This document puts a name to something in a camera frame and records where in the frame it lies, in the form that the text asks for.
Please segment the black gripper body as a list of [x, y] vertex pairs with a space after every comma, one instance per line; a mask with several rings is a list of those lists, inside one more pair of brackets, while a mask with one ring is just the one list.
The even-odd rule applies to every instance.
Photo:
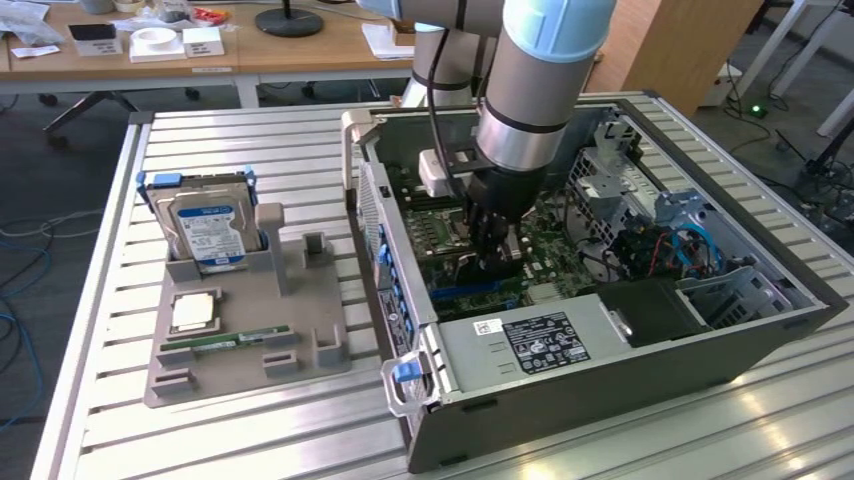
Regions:
[[493, 167], [475, 171], [465, 192], [468, 219], [496, 215], [508, 223], [518, 223], [534, 206], [543, 183], [543, 168], [514, 171]]

